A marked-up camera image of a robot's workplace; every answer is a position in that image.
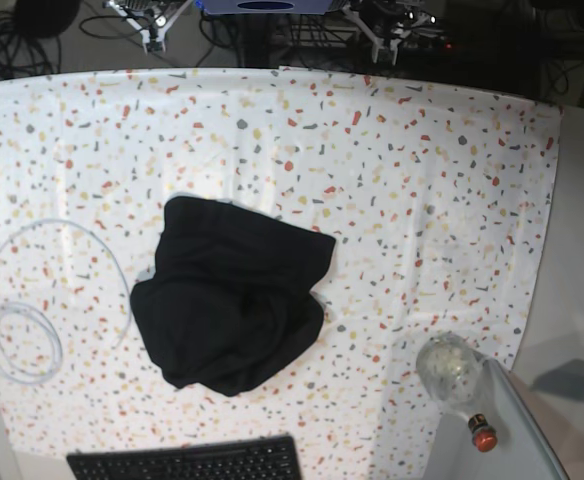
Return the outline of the black computer keyboard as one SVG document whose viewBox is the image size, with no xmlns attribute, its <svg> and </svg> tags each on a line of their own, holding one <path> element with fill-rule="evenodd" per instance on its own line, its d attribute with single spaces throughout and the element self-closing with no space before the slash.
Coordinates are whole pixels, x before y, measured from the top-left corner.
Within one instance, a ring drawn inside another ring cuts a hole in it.
<svg viewBox="0 0 584 480">
<path fill-rule="evenodd" d="M 300 479 L 294 439 L 276 436 L 186 448 L 74 453 L 77 479 Z"/>
</svg>

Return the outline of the terrazzo patterned tablecloth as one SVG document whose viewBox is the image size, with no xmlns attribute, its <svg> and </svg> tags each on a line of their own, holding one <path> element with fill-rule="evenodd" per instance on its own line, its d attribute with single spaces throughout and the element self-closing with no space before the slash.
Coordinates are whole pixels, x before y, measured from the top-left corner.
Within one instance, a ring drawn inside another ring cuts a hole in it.
<svg viewBox="0 0 584 480">
<path fill-rule="evenodd" d="M 0 415 L 20 455 L 295 438 L 307 479 L 408 479 L 439 413 L 416 373 L 453 331 L 510 365 L 560 111 L 462 87 L 289 70 L 0 82 Z M 332 236 L 316 343 L 234 398 L 170 386 L 131 317 L 165 203 Z"/>
</svg>

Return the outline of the frosted glass panel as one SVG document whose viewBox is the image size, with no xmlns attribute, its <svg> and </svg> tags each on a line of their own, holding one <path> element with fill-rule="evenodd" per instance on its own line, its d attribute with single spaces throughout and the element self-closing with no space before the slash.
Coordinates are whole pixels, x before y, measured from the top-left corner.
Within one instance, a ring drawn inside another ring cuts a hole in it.
<svg viewBox="0 0 584 480">
<path fill-rule="evenodd" d="M 480 455 L 480 477 L 565 479 L 567 473 L 501 364 L 486 360 L 483 370 L 485 415 L 496 429 L 498 444 Z"/>
</svg>

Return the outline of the clear plastic bottle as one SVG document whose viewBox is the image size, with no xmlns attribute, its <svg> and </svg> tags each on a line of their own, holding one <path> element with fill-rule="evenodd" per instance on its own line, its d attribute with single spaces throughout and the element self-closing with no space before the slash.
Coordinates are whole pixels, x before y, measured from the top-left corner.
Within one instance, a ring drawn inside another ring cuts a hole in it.
<svg viewBox="0 0 584 480">
<path fill-rule="evenodd" d="M 416 359 L 416 371 L 428 396 L 443 412 L 460 417 L 474 447 L 487 453 L 497 446 L 498 437 L 485 416 L 488 385 L 483 368 L 483 356 L 452 332 L 431 337 Z"/>
</svg>

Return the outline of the black power strip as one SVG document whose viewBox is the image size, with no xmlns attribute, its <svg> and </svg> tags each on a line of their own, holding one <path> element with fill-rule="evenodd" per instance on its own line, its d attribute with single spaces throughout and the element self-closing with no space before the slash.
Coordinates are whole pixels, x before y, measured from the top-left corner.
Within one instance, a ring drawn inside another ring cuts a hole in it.
<svg viewBox="0 0 584 480">
<path fill-rule="evenodd" d="M 401 53 L 421 55 L 460 55 L 471 50 L 467 42 L 441 37 L 409 37 L 399 47 Z"/>
</svg>

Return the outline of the black round floor object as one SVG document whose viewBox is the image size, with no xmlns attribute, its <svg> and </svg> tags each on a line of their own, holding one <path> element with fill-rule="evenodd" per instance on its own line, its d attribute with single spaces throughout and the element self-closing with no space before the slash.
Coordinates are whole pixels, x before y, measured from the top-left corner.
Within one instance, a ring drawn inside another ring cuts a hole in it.
<svg viewBox="0 0 584 480">
<path fill-rule="evenodd" d="M 57 37 L 76 19 L 80 5 L 80 0 L 16 0 L 15 29 L 26 38 Z"/>
</svg>

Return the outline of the black t-shirt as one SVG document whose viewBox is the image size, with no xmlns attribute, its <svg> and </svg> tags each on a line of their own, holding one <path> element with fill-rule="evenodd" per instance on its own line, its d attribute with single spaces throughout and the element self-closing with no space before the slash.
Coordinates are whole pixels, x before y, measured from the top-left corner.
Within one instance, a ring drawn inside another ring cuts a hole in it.
<svg viewBox="0 0 584 480">
<path fill-rule="evenodd" d="M 177 389 L 251 391 L 317 340 L 312 293 L 333 237 L 231 203 L 179 196 L 164 208 L 153 275 L 130 295 L 150 360 Z"/>
</svg>

